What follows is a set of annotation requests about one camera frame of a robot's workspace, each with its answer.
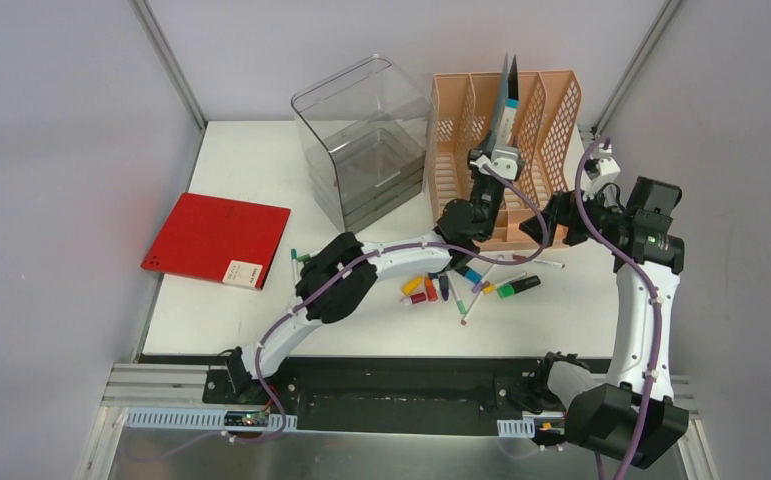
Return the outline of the red folder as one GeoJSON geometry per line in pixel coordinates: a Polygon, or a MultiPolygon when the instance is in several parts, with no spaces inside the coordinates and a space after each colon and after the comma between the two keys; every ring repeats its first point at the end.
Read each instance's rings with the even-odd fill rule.
{"type": "Polygon", "coordinates": [[[261,290],[290,213],[285,207],[183,193],[141,268],[261,290]]]}

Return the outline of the teal blue folder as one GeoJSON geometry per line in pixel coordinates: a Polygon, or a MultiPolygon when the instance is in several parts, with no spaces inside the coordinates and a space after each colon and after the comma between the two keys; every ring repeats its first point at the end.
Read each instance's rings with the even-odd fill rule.
{"type": "Polygon", "coordinates": [[[489,127],[488,147],[493,150],[510,144],[519,108],[519,79],[516,57],[504,56],[497,100],[489,127]]]}

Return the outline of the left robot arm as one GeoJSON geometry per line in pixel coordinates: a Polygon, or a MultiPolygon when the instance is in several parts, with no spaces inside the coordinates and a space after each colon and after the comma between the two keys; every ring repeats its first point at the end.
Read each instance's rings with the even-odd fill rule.
{"type": "Polygon", "coordinates": [[[304,264],[292,299],[261,338],[226,357],[230,394],[242,404],[258,402],[267,378],[302,340],[352,314],[375,283],[458,270],[478,257],[480,243],[494,231],[504,193],[514,187],[524,165],[514,147],[475,148],[468,156],[469,198],[449,201],[429,233],[393,242],[362,242],[352,233],[337,236],[304,264]]]}

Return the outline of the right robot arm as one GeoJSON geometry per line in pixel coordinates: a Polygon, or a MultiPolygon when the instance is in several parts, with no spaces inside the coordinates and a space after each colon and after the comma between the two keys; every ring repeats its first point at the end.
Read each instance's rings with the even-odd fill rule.
{"type": "Polygon", "coordinates": [[[593,240],[614,257],[618,319],[613,356],[603,381],[574,354],[548,353],[522,382],[522,409],[562,411],[561,441],[646,469],[686,432],[687,410],[675,405],[669,369],[672,303],[685,265],[685,242],[673,236],[672,211],[682,198],[673,184],[639,177],[626,204],[606,195],[609,180],[556,192],[542,215],[564,226],[564,244],[593,240]]]}

